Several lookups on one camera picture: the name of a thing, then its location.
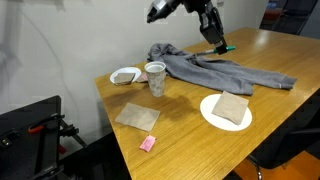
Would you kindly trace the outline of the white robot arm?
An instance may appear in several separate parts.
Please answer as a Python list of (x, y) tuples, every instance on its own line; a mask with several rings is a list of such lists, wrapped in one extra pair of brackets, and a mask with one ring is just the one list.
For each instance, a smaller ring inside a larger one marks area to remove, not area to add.
[(209, 44), (213, 44), (218, 54), (227, 52), (223, 25), (218, 9), (211, 0), (154, 0), (147, 14), (147, 22), (165, 19), (179, 5), (183, 5), (188, 13), (197, 12), (200, 21), (200, 32)]

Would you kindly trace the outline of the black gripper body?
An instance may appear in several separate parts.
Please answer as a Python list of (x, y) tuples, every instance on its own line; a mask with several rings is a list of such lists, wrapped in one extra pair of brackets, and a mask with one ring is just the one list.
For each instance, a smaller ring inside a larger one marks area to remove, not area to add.
[(223, 44), (223, 27), (218, 9), (211, 0), (183, 0), (188, 13), (196, 11), (200, 20), (200, 32), (209, 44)]

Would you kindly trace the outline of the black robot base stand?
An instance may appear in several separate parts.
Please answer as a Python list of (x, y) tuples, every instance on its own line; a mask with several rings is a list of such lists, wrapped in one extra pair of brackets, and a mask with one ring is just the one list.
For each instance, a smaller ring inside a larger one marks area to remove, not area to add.
[(66, 149), (61, 137), (73, 137), (83, 148), (79, 129), (64, 118), (50, 122), (36, 134), (28, 128), (61, 113), (61, 97), (56, 95), (0, 115), (0, 180), (57, 180), (64, 170), (59, 155)]

